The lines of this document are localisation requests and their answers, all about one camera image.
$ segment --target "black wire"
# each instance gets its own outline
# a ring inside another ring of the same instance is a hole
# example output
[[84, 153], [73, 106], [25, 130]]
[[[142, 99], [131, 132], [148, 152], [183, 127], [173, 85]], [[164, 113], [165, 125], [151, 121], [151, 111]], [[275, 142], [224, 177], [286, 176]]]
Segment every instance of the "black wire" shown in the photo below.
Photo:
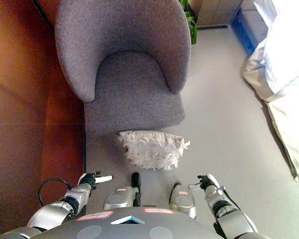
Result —
[[232, 200], [230, 197], [229, 197], [229, 195], [228, 195], [228, 193], [227, 193], [227, 191], [226, 190], [224, 190], [223, 191], [224, 193], [225, 193], [225, 195], [227, 196], [227, 198], [230, 200], [230, 201], [232, 201], [233, 202], [233, 204], [235, 204], [235, 206], [241, 211], [241, 209], [240, 209], [240, 207], [238, 207], [238, 205], [235, 203], [235, 201], [234, 200]]
[[40, 187], [39, 187], [39, 192], [38, 192], [39, 201], [40, 201], [40, 204], [41, 204], [42, 206], [45, 206], [45, 203], [44, 203], [43, 200], [42, 200], [42, 197], [41, 197], [41, 191], [42, 191], [43, 186], [44, 186], [47, 182], [50, 182], [50, 181], [59, 181], [59, 182], [62, 182], [62, 183], [64, 183], [64, 184], [66, 184], [66, 186], [68, 187], [68, 190], [71, 190], [71, 188], [72, 188], [71, 185], [70, 185], [68, 182], [66, 182], [65, 180], [63, 180], [63, 179], [59, 179], [59, 178], [49, 178], [49, 179], [45, 180], [45, 181], [40, 185]]

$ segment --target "white bedding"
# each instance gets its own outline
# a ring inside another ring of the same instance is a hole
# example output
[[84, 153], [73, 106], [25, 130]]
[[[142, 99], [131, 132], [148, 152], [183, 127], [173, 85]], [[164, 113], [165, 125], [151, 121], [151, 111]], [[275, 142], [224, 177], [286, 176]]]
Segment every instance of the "white bedding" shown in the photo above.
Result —
[[278, 14], [299, 12], [299, 0], [253, 0], [253, 2], [268, 28]]
[[299, 180], [299, 0], [254, 2], [270, 27], [243, 75], [267, 103], [292, 173]]

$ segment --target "gray armchair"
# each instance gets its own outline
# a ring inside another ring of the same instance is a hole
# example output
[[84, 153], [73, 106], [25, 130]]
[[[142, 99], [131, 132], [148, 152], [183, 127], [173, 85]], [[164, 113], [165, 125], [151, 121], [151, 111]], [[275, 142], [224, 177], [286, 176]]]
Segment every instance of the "gray armchair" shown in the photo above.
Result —
[[178, 0], [63, 0], [59, 61], [96, 134], [179, 124], [190, 33]]

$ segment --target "orange-brown wall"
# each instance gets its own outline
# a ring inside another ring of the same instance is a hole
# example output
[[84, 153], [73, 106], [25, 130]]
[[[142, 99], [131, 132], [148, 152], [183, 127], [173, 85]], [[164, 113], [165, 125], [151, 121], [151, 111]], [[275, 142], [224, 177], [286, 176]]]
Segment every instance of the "orange-brown wall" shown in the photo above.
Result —
[[[83, 123], [83, 105], [32, 1], [0, 0], [0, 234], [26, 225], [44, 179], [77, 182]], [[60, 187], [48, 186], [44, 198], [57, 200]]]

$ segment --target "pink sticker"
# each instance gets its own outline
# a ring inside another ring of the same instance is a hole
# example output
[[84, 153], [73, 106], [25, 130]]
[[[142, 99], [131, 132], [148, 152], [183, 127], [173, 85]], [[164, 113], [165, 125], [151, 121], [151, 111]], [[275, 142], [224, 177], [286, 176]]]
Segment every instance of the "pink sticker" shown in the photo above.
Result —
[[109, 218], [111, 215], [113, 215], [113, 213], [114, 213], [113, 211], [108, 211], [108, 212], [89, 214], [89, 215], [80, 217], [80, 218], [76, 219], [75, 221], [80, 222], [80, 221], [88, 221], [88, 220], [94, 220], [94, 219]]
[[173, 211], [163, 208], [144, 208], [145, 213], [163, 213], [163, 214], [175, 214]]

